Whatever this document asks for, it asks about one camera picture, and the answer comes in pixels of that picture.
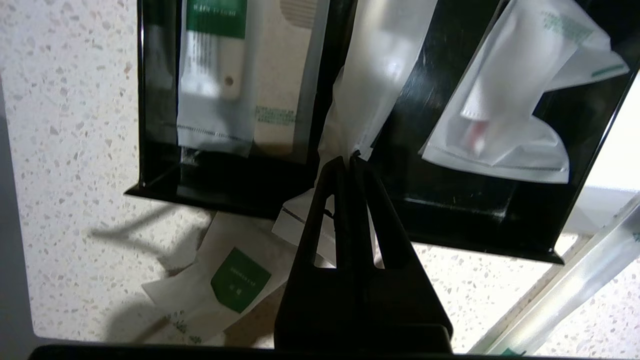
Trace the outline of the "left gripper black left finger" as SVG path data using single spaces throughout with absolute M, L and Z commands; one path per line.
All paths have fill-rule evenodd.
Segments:
M 279 306 L 277 335 L 317 334 L 338 330 L 349 322 L 355 295 L 347 184 L 345 160 L 341 156 L 323 166 Z M 336 266 L 318 268 L 314 262 L 329 197 L 334 199 Z

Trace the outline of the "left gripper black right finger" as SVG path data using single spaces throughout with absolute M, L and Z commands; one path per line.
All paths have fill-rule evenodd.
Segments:
M 418 259 L 386 188 L 368 162 L 349 160 L 355 278 L 365 314 L 377 325 L 454 328 Z

